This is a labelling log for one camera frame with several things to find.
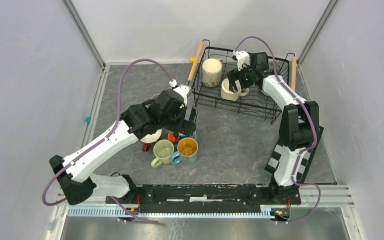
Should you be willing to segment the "pink mug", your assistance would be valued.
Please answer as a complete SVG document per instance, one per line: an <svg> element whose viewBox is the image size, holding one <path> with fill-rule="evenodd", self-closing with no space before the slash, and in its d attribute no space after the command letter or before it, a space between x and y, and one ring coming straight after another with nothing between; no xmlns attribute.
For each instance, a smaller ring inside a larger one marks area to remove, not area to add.
<svg viewBox="0 0 384 240"><path fill-rule="evenodd" d="M158 96L159 96L159 94L155 94L155 95L153 95L153 96L151 97L151 99L152 99L152 100L155 100L155 99L158 98Z"/></svg>

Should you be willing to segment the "green mug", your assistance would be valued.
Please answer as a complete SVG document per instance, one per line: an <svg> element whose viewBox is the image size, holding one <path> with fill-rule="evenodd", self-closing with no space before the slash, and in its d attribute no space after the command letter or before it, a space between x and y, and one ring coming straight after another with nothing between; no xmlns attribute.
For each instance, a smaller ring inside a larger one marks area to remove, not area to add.
<svg viewBox="0 0 384 240"><path fill-rule="evenodd" d="M160 165L171 164L171 155L174 153L174 145L167 139L159 140L154 148L154 160L151 162L151 166L156 168Z"/></svg>

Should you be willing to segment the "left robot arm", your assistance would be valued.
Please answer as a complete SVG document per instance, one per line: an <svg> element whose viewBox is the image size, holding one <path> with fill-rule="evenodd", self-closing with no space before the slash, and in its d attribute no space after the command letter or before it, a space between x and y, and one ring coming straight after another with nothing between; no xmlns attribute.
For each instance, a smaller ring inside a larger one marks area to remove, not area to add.
<svg viewBox="0 0 384 240"><path fill-rule="evenodd" d="M192 135L196 130L198 109L193 107L190 117L185 117L190 92L191 88L183 84L163 90L156 99L128 107L106 132L82 149L65 157L53 156L49 163L64 199L70 205L80 204L90 197L116 197L125 204L134 202L137 190L128 175L102 176L94 171L137 141L158 141L163 129Z"/></svg>

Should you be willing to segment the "cream cup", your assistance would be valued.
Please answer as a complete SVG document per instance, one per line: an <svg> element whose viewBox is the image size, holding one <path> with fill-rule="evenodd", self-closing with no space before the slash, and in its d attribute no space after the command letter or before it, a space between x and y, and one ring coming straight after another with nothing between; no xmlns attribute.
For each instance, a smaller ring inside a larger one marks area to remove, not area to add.
<svg viewBox="0 0 384 240"><path fill-rule="evenodd" d="M249 88L245 88L240 92L233 92L229 89L230 83L227 78L225 78L221 83L221 98L228 101L237 101L239 97L245 97L249 93Z"/></svg>

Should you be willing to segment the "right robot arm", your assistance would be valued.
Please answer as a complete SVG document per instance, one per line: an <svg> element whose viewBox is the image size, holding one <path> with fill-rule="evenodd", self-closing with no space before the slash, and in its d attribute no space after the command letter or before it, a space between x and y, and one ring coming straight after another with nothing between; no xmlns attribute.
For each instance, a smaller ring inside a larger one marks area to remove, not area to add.
<svg viewBox="0 0 384 240"><path fill-rule="evenodd" d="M258 86L282 109L279 143L282 153L273 173L268 196L275 204L283 203L297 183L297 170L302 157L318 142L319 106L296 94L276 70L269 65L265 52L233 51L237 66L227 74L229 88L234 93Z"/></svg>

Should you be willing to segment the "blue mug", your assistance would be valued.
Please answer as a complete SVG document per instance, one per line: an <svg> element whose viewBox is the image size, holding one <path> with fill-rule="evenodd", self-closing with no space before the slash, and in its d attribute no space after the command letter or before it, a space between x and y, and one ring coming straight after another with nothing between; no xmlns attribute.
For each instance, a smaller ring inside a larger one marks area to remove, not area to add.
<svg viewBox="0 0 384 240"><path fill-rule="evenodd" d="M177 151L170 156L172 164L184 163L193 165L198 155L198 143L191 137L181 139L177 144Z"/></svg>

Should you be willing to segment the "red mug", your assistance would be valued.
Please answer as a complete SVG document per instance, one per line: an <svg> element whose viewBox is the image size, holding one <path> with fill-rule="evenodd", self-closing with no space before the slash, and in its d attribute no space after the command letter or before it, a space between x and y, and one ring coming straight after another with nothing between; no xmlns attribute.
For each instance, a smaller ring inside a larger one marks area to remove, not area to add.
<svg viewBox="0 0 384 240"><path fill-rule="evenodd" d="M143 143L142 151L148 152L152 146L154 146L160 139L162 135L162 130L159 129L154 134L148 134L143 137L140 141Z"/></svg>

